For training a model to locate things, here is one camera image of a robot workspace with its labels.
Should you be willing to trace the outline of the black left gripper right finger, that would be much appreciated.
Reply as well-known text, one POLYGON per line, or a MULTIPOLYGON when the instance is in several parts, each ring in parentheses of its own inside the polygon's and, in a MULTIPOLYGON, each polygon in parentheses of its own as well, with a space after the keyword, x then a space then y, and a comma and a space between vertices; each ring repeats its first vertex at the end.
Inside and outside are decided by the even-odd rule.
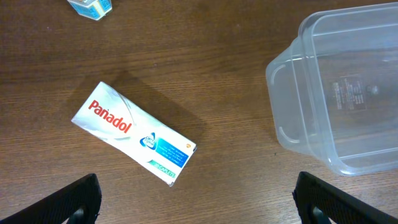
POLYGON ((397 224, 397 218, 308 172, 299 173, 292 195, 302 223, 397 224))

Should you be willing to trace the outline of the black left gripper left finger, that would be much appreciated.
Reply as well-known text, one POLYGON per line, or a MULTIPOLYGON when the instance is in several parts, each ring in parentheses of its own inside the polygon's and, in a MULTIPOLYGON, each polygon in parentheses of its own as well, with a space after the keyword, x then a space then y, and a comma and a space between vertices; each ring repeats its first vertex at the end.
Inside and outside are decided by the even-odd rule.
POLYGON ((94 224, 100 212, 101 199, 101 188, 96 174, 88 174, 1 220, 1 224, 94 224))

